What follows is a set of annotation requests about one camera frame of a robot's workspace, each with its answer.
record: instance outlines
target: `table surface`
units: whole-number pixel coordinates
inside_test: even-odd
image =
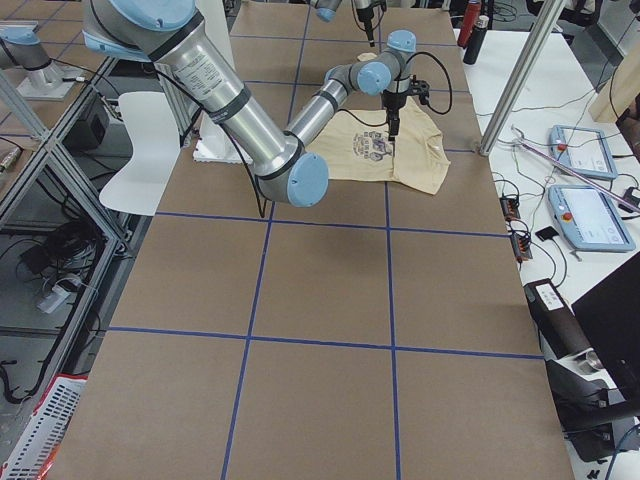
[[[261,219],[241,166],[184,151],[50,479],[573,477],[448,15],[390,9],[380,38],[400,27],[454,82],[441,191],[332,181]],[[249,2],[232,46],[284,126],[363,36]]]
[[[2,0],[0,2],[2,20],[36,20],[36,34],[42,46],[53,59],[71,62],[91,70],[96,70],[104,57],[95,54],[84,46],[82,37],[82,4],[80,2],[44,1],[44,0]],[[3,72],[14,86],[26,78],[23,69],[14,68]],[[85,71],[84,76],[91,79],[93,74]],[[80,95],[83,85],[75,85],[67,96],[60,101],[33,101],[27,103],[48,129],[64,115]],[[9,169],[0,180],[0,200],[16,182],[21,172],[29,164],[33,152],[39,148],[39,142],[31,139],[29,131],[18,117],[0,100],[0,137],[6,137],[26,148],[20,161]],[[0,153],[11,145],[0,142]]]
[[[464,65],[475,108],[479,114],[478,121],[483,131],[491,118],[484,114],[493,112],[526,38],[526,32],[487,32],[477,63]],[[559,77],[566,79],[566,81],[559,81]],[[596,123],[591,119],[588,106],[595,98],[596,94],[591,83],[564,38],[559,34],[551,35],[542,50],[540,60],[533,67],[513,108],[514,110],[522,108],[529,110],[512,113],[499,138],[511,141],[514,138],[511,131],[513,125],[522,130],[527,138],[541,144],[547,144],[549,130],[553,125],[579,125],[603,130],[608,137],[606,141],[609,143],[613,155],[630,154],[629,147],[624,138],[619,135],[615,124]],[[539,108],[559,105],[564,106],[562,108]],[[548,152],[548,148],[545,146],[540,146],[539,150]],[[518,160],[517,164],[511,147],[498,143],[489,159],[491,168],[497,172],[495,178],[505,178],[515,183],[521,193],[539,194],[542,191],[542,188],[536,185],[532,179],[542,185],[545,184],[547,178],[551,178],[549,184],[580,184],[576,179],[552,172],[552,166],[545,160],[522,150],[516,150],[515,154],[515,158]],[[618,172],[640,179],[640,164],[636,158],[616,159],[615,162]],[[525,178],[519,173],[518,167],[522,174],[530,178]],[[609,182],[600,183],[607,188],[609,187]],[[634,185],[632,178],[620,176],[613,183],[613,191],[621,195],[627,187],[632,185]],[[498,181],[496,187],[501,193],[501,182]],[[514,189],[506,185],[505,193],[512,194]],[[521,199],[521,217],[531,231],[537,231],[554,224],[546,197],[538,207],[539,203],[540,197],[529,196]],[[631,221],[625,222],[625,225],[636,245],[640,246],[640,223]],[[521,225],[518,224],[514,224],[514,226],[521,228]],[[562,254],[567,259],[567,278],[559,287],[559,291],[569,305],[638,251],[636,248],[633,252],[627,253],[579,252],[580,260],[578,260],[571,254],[572,249],[562,237],[557,241]],[[549,245],[550,243],[537,241],[537,245],[544,248],[557,263],[558,273],[554,277],[554,281],[557,283],[564,273],[563,260],[558,247]],[[524,262],[522,265],[520,276],[523,284],[548,278],[553,272],[551,261],[540,251],[539,247],[534,247],[532,253],[533,260]],[[562,360],[561,363],[574,372],[578,371],[575,362],[569,359]],[[588,380],[602,379],[608,382],[611,387],[615,386],[606,372],[596,373],[585,378]],[[584,478],[591,470],[606,470],[607,464],[584,463],[571,445],[568,445],[568,448],[576,478]],[[640,452],[627,452],[617,458],[611,478],[613,480],[634,478],[638,471],[640,471]]]

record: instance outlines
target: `device screen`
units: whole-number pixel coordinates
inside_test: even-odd
[[[620,229],[600,193],[589,188],[567,188],[562,190],[562,194],[585,243],[624,243]]]
[[[573,168],[608,172],[607,161],[600,145],[598,132],[563,128],[564,138],[569,145],[569,159]]]

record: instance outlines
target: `blue and white device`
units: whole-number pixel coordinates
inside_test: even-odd
[[[597,190],[552,185],[547,199],[564,237],[576,250],[628,252],[636,248],[613,202]]]
[[[549,140],[553,157],[585,177],[613,180],[618,176],[602,130],[555,125]]]

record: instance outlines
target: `white chair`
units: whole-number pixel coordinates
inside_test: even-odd
[[[119,212],[155,215],[180,154],[180,135],[164,93],[131,92],[119,99],[133,156],[100,192],[100,203]]]

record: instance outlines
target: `white desk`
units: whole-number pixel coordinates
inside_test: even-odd
[[[489,119],[486,113],[491,113],[504,90],[507,79],[526,41],[527,33],[523,32],[487,32],[480,56],[475,65],[465,65],[465,73],[469,82],[469,88],[473,95],[473,102],[480,128],[484,131]],[[532,70],[526,85],[514,106],[514,110],[522,107],[542,107],[563,105],[569,100],[574,100],[592,90],[591,83],[582,71],[579,63],[566,42],[559,34],[553,34],[547,41],[545,48]],[[500,139],[511,141],[514,138],[511,133],[511,125],[522,130],[525,136],[533,141],[548,143],[549,130],[553,125],[579,125],[602,129],[607,135],[618,132],[614,124],[601,124],[594,122],[589,113],[583,112],[586,106],[595,99],[595,93],[589,93],[583,99],[573,102],[563,108],[544,110],[525,110],[512,113],[509,121],[503,129]],[[627,155],[630,150],[621,135],[607,139],[613,155]],[[543,159],[521,149],[516,151],[520,171],[541,183],[545,183],[545,177],[552,174],[553,167]],[[515,183],[521,193],[541,193],[541,188],[534,182],[521,176],[516,169],[511,147],[497,144],[489,157],[491,168],[507,180]],[[640,179],[640,165],[631,157],[616,160],[616,166],[620,173],[631,174]],[[580,182],[559,173],[553,174],[558,184],[579,184]],[[633,185],[633,180],[621,177],[614,183],[613,191],[622,194],[624,190]],[[502,191],[502,182],[496,184],[498,192]],[[514,193],[513,187],[505,185],[505,193]],[[520,213],[532,232],[552,225],[552,215],[548,207],[546,197],[535,214],[534,211],[540,201],[540,197],[525,196],[521,198]],[[626,222],[631,236],[640,248],[640,219]],[[587,253],[580,252],[582,261],[572,255],[571,248],[560,236],[556,239],[568,263],[568,275],[565,282],[559,288],[560,293],[571,304],[580,298],[591,287],[609,273],[622,265],[638,249],[629,253]],[[558,273],[555,277],[557,283],[563,274],[563,261],[555,245],[547,241],[542,244],[556,261]],[[538,249],[533,247],[534,258],[524,262],[520,272],[523,285],[525,283],[547,278],[553,271],[551,261]],[[576,479],[584,479],[591,470],[600,470],[600,478],[604,478],[608,464],[598,465],[596,462],[584,463],[576,455],[573,447],[567,443],[571,456]],[[629,480],[638,478],[640,472],[640,453],[629,452],[618,456],[611,480]]]

